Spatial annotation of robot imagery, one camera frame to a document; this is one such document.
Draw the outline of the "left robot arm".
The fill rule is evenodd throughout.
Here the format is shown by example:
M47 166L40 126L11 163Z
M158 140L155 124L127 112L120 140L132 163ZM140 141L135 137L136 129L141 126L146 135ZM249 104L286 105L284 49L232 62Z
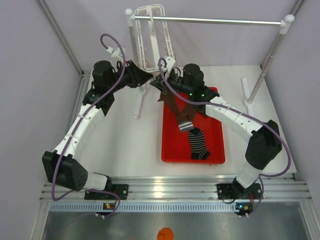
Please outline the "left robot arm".
M141 87L153 75L131 60L125 64L119 61L116 67L102 60L94 64L92 78L91 88L84 96L74 123L55 149L43 154L42 163L50 183L73 191L94 189L97 195L107 199L113 194L109 177L87 171L79 158L91 134L111 108L114 93L124 87Z

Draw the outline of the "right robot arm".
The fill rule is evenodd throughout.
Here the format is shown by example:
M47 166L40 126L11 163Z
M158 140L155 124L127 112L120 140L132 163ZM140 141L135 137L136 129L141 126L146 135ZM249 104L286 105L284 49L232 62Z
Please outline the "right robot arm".
M234 194L246 198L261 172L282 151L277 123L260 122L233 108L205 85L204 73L193 63L166 71L150 84L160 91L159 101L176 114L179 130L188 133L192 159L205 160L210 155L203 132L193 125L196 112L220 121L247 143L246 162L232 183Z

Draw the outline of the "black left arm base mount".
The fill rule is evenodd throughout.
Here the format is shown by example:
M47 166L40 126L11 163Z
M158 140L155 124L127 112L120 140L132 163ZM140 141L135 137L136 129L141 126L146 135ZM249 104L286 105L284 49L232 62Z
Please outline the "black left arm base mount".
M112 184L108 190L86 190L85 200L126 200L128 198L128 184Z

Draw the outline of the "brown sock striped cuff long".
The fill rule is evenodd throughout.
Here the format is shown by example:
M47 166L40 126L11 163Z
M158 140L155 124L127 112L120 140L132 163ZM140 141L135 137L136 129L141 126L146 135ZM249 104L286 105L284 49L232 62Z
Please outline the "brown sock striped cuff long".
M179 130L184 133L184 132L188 132L192 129L194 129L194 125L193 122L188 121L188 120L183 120L181 111L179 110L177 101L176 101L176 96L173 93L160 93L158 102L163 102L168 108L169 110L175 114L175 120L176 123L179 127Z

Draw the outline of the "white clip sock hanger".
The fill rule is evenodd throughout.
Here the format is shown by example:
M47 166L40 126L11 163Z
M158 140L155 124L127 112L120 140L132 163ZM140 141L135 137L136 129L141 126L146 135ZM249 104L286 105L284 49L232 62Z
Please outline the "white clip sock hanger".
M159 58L175 58L168 24L156 20L156 17L165 15L161 4L142 6L134 11L139 66L152 74L158 71Z

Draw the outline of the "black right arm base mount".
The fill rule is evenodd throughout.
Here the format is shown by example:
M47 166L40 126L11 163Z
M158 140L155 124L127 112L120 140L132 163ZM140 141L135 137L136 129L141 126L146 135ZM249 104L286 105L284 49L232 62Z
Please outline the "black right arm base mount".
M227 204L231 204L235 200L259 200L263 193L259 183L253 183L248 188L234 183L219 183L216 185L216 189L218 199Z

